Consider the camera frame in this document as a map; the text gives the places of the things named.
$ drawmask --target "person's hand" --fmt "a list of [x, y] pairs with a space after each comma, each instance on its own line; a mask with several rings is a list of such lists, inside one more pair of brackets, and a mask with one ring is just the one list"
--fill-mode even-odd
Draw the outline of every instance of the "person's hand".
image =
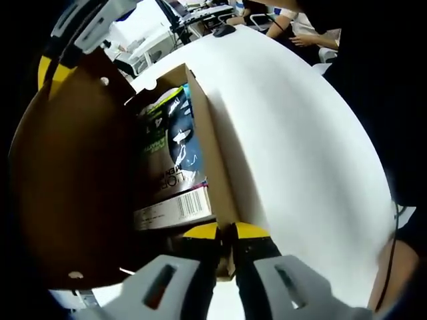
[[289, 40], [297, 47], [307, 47], [308, 45], [315, 45], [316, 38], [315, 35], [297, 35], [296, 37], [289, 38]]
[[244, 25], [245, 19], [242, 17], [232, 17], [226, 20], [228, 25]]

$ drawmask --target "desk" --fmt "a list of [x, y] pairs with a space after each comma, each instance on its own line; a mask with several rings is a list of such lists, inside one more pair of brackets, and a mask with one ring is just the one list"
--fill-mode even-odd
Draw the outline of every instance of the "desk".
[[184, 62], [211, 101], [242, 220], [269, 229], [282, 254], [322, 274], [336, 297], [366, 305], [394, 209], [351, 109], [299, 57], [244, 26], [179, 48], [131, 84], [154, 87]]

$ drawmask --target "barcode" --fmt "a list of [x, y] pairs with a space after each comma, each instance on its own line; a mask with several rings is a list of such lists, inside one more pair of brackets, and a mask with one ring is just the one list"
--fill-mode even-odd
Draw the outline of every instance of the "barcode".
[[182, 195], [178, 199], [179, 218], [190, 218], [194, 213], [202, 210], [199, 194], [197, 192]]

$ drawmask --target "cardboard box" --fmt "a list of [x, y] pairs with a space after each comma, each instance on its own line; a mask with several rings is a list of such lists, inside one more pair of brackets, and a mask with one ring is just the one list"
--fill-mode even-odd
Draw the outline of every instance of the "cardboard box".
[[160, 77], [153, 91], [135, 96], [111, 61], [96, 51], [64, 82], [47, 83], [36, 94], [9, 154], [17, 216], [48, 288], [118, 283], [126, 277], [119, 267], [139, 269], [163, 252], [162, 241], [177, 235], [174, 229], [136, 233], [131, 195], [136, 115], [158, 93], [185, 82], [212, 212], [220, 227], [238, 220], [209, 103], [195, 75], [181, 65]]
[[228, 175], [216, 139], [214, 125], [211, 122], [209, 102], [199, 86], [194, 74], [180, 65], [157, 79], [153, 90], [143, 90], [127, 106], [139, 111], [146, 105], [154, 103], [163, 93], [185, 83], [189, 84], [191, 104], [195, 122], [195, 134], [199, 139], [203, 155], [203, 168], [208, 180], [207, 193], [213, 214], [221, 227], [237, 220], [236, 206], [232, 197]]

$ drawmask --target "cable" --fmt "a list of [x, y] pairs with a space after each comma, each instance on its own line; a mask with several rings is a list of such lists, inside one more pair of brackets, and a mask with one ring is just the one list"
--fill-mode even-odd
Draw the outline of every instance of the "cable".
[[386, 282], [384, 283], [384, 287], [382, 288], [381, 296], [380, 296], [380, 299], [378, 300], [378, 303], [376, 305], [375, 312], [377, 312], [381, 308], [381, 305], [382, 305], [382, 303], [384, 301], [384, 297], [386, 296], [386, 292], [387, 292], [387, 288], [388, 288], [388, 283], [390, 282], [390, 276], [391, 276], [391, 273], [392, 273], [394, 248], [396, 247], [396, 234], [397, 234], [398, 228], [399, 228], [399, 217], [401, 216], [401, 214], [403, 214], [403, 212], [405, 212], [405, 210], [407, 208], [407, 207], [403, 207], [402, 210], [399, 211], [398, 204], [397, 203], [394, 203], [394, 204], [396, 206], [396, 227], [395, 227], [394, 235], [393, 235], [392, 250], [390, 252], [390, 258], [388, 260]]
[[285, 30], [282, 28], [282, 27], [280, 27], [280, 25], [276, 22], [276, 20], [274, 20], [273, 18], [271, 18], [267, 13], [264, 13], [264, 15], [267, 17], [267, 19], [269, 19], [272, 23], [274, 23], [275, 25], [277, 25], [279, 28], [280, 28], [280, 30], [282, 30], [283, 32], [285, 32]]
[[178, 37], [176, 37], [176, 34], [175, 34], [175, 33], [173, 33], [173, 41], [174, 41], [174, 44], [173, 44], [172, 49], [171, 49], [171, 51], [170, 51], [169, 53], [172, 53], [172, 51], [175, 51], [176, 49], [178, 49], [178, 46], [177, 46], [178, 41], [180, 40], [181, 36], [182, 36], [182, 35], [184, 34], [184, 32], [186, 32], [186, 31], [187, 31], [187, 28], [185, 27], [185, 28], [182, 30], [182, 32], [178, 35]]

